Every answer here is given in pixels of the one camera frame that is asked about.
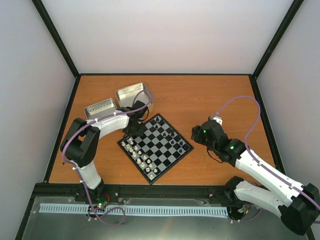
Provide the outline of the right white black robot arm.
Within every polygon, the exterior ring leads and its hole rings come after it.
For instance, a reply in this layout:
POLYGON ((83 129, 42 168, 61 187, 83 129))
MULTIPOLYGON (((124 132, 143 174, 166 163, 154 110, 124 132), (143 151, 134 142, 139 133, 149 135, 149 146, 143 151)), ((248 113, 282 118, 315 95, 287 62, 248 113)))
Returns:
POLYGON ((320 191, 284 175, 260 158, 239 139, 228 138, 222 120, 209 119, 191 130, 191 139, 212 151, 223 163, 249 174, 262 184, 255 186, 246 180, 233 177, 231 192, 238 200, 252 203, 280 218, 293 233, 303 236, 318 223, 320 191))

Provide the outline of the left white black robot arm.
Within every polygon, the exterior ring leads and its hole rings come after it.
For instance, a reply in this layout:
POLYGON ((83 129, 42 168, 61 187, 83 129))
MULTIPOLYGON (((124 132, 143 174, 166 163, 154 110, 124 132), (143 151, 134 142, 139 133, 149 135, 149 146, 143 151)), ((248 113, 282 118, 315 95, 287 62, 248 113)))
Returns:
POLYGON ((147 111, 148 105, 136 100, 131 107, 120 107, 106 116, 89 120, 78 117, 72 122, 60 145, 62 159, 72 165, 92 201, 99 201, 104 195, 103 179, 94 164, 99 140, 117 130, 124 130, 129 136, 141 135, 141 121, 147 111))

